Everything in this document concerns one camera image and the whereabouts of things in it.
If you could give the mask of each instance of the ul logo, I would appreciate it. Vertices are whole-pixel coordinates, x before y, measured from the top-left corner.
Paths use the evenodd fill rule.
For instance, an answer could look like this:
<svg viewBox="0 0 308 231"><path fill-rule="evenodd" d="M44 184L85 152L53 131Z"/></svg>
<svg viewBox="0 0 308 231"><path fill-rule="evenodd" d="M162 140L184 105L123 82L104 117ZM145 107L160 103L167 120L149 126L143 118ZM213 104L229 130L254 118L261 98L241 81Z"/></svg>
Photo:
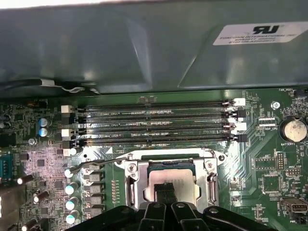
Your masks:
<svg viewBox="0 0 308 231"><path fill-rule="evenodd" d="M253 34L274 34L277 32L278 28L279 26L256 26Z"/></svg>

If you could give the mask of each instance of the sticker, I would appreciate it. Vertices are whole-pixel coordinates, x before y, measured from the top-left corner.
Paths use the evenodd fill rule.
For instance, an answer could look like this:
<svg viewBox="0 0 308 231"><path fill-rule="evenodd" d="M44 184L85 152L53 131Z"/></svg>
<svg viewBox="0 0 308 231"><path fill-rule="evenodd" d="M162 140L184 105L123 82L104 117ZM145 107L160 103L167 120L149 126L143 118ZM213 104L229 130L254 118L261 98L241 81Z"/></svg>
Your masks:
<svg viewBox="0 0 308 231"><path fill-rule="evenodd" d="M289 42L308 30L308 22L225 26L213 45Z"/></svg>

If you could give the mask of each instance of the chip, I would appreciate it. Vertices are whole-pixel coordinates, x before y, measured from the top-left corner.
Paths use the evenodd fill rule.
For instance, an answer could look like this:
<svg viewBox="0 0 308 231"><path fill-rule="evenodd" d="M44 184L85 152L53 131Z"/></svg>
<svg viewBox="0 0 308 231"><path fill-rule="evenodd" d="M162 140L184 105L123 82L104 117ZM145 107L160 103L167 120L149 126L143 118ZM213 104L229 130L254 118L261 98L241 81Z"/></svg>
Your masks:
<svg viewBox="0 0 308 231"><path fill-rule="evenodd" d="M54 187L55 187L56 189L61 189L61 188L63 188L62 181L55 181Z"/></svg>
<svg viewBox="0 0 308 231"><path fill-rule="evenodd" d="M42 215L47 215L47 214L48 214L48 208L41 208L41 209L40 209L40 213L41 213Z"/></svg>
<svg viewBox="0 0 308 231"><path fill-rule="evenodd" d="M23 120L24 120L24 114L15 115L15 121L23 121Z"/></svg>
<svg viewBox="0 0 308 231"><path fill-rule="evenodd" d="M39 187L44 187L44 186L46 186L46 182L45 182L45 181L40 181L40 182L38 183L38 186L39 186Z"/></svg>
<svg viewBox="0 0 308 231"><path fill-rule="evenodd" d="M37 160L37 166L38 167L44 167L45 166L45 160Z"/></svg>
<svg viewBox="0 0 308 231"><path fill-rule="evenodd" d="M57 150L57 155L63 155L63 149L58 149Z"/></svg>
<svg viewBox="0 0 308 231"><path fill-rule="evenodd" d="M280 176L264 175L262 177L262 191L264 193L280 192Z"/></svg>
<svg viewBox="0 0 308 231"><path fill-rule="evenodd" d="M20 160L28 160L29 159L29 154L20 154L19 155Z"/></svg>

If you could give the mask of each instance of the silkscreen label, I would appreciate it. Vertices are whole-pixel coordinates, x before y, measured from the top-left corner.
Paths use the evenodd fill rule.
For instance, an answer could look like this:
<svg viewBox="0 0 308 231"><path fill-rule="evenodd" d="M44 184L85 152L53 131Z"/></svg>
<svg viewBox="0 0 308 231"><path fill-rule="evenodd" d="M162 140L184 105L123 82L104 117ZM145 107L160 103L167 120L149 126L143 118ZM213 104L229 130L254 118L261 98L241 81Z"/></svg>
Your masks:
<svg viewBox="0 0 308 231"><path fill-rule="evenodd" d="M308 22L227 25L213 45L289 42L308 30Z"/></svg>

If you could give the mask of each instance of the screw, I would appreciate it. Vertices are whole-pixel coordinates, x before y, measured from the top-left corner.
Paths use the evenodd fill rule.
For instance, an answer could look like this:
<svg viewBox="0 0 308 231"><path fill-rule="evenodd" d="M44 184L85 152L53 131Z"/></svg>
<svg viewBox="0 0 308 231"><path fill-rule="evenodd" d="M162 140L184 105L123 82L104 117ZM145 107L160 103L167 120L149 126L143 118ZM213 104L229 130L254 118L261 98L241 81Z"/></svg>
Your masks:
<svg viewBox="0 0 308 231"><path fill-rule="evenodd" d="M277 109L280 108L280 103L277 102L277 101L273 101L273 102L271 102L270 107L271 107L273 110L277 110Z"/></svg>
<svg viewBox="0 0 308 231"><path fill-rule="evenodd" d="M215 209L215 208L211 208L211 209L210 209L210 213L218 213L218 210Z"/></svg>
<svg viewBox="0 0 308 231"><path fill-rule="evenodd" d="M178 208L184 208L185 205L184 205L183 203L178 203L178 204L177 204L177 207L178 207Z"/></svg>
<svg viewBox="0 0 308 231"><path fill-rule="evenodd" d="M130 173L135 173L137 171L137 166L135 164L129 164L128 169Z"/></svg>
<svg viewBox="0 0 308 231"><path fill-rule="evenodd" d="M218 160L224 161L224 160L225 160L225 157L224 157L223 155L220 155L220 156L218 157Z"/></svg>
<svg viewBox="0 0 308 231"><path fill-rule="evenodd" d="M37 141L35 139L31 138L31 139L28 140L28 144L29 145L35 145L35 144L37 144Z"/></svg>
<svg viewBox="0 0 308 231"><path fill-rule="evenodd" d="M211 161L207 161L207 162L205 163L205 168L206 168L208 171L210 171L210 170L212 170L212 169L214 168L214 165L213 165L213 163L212 163Z"/></svg>

